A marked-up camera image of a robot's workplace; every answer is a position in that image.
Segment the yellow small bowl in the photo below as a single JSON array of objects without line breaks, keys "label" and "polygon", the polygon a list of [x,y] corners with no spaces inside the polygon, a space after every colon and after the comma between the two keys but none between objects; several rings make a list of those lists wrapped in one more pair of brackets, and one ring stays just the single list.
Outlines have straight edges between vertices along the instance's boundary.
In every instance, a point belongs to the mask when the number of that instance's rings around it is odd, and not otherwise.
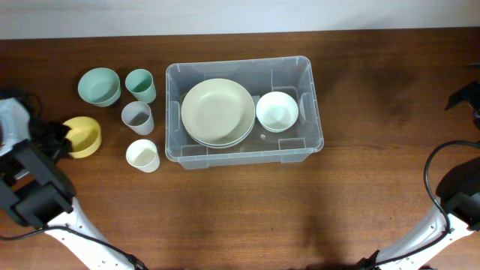
[{"label": "yellow small bowl", "polygon": [[70,128],[66,138],[72,145],[69,153],[72,158],[87,158],[100,148],[101,126],[94,118],[77,116],[65,121],[64,125]]}]

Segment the beige bowl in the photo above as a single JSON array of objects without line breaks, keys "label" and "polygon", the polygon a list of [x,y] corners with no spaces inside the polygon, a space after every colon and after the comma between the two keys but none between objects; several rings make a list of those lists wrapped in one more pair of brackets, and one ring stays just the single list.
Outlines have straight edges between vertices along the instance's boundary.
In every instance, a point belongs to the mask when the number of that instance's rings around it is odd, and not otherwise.
[{"label": "beige bowl", "polygon": [[237,145],[241,144],[248,137],[250,132],[253,130],[254,125],[255,125],[255,122],[250,126],[249,130],[244,135],[242,135],[239,139],[237,139],[233,142],[227,143],[227,144],[222,144],[222,145],[214,145],[214,144],[208,144],[206,142],[201,142],[200,140],[196,139],[193,135],[190,135],[188,132],[187,132],[187,134],[189,135],[189,137],[193,141],[195,141],[196,143],[199,143],[202,146],[206,146],[206,147],[212,148],[212,149],[227,149],[227,148],[231,148],[233,146],[237,146]]},{"label": "beige bowl", "polygon": [[196,84],[181,105],[181,120],[189,135],[216,149],[240,143],[252,130],[255,118],[251,94],[229,79]]}]

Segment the white small bowl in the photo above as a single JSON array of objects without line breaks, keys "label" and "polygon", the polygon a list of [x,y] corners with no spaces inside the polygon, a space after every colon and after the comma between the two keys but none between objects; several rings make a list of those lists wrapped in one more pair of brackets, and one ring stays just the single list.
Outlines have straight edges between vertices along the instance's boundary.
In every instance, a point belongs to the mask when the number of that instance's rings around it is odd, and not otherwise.
[{"label": "white small bowl", "polygon": [[264,94],[256,104],[259,123],[272,133],[291,128],[299,117],[299,106],[288,94],[272,91]]}]

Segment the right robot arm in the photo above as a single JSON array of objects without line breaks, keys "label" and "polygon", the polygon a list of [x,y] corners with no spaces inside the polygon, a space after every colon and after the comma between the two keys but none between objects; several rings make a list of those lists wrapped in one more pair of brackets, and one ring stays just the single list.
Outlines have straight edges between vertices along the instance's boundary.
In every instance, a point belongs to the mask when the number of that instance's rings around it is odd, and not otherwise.
[{"label": "right robot arm", "polygon": [[476,157],[449,170],[435,191],[428,172],[440,150],[448,146],[479,148],[478,142],[452,140],[438,145],[428,156],[423,181],[433,203],[427,215],[402,239],[357,262],[356,269],[426,269],[427,263],[450,244],[479,231],[479,159]]}]

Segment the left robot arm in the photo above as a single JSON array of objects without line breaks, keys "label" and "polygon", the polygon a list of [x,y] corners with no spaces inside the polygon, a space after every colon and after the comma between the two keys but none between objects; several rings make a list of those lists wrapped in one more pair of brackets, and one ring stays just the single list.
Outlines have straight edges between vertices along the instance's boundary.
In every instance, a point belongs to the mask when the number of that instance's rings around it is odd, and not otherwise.
[{"label": "left robot arm", "polygon": [[61,242],[89,269],[144,269],[133,254],[110,244],[84,214],[71,180],[56,166],[72,150],[70,128],[36,123],[14,97],[1,100],[1,210]]}]

